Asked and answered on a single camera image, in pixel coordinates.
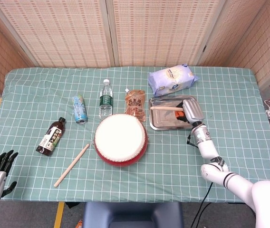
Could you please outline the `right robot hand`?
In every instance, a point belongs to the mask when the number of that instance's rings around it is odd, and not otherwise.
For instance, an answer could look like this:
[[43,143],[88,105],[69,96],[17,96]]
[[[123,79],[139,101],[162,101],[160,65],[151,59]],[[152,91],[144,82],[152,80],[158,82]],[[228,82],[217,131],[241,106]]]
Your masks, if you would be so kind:
[[177,120],[187,122],[193,126],[197,126],[204,121],[204,115],[200,105],[194,98],[184,99],[177,107],[182,108],[182,111],[175,111]]

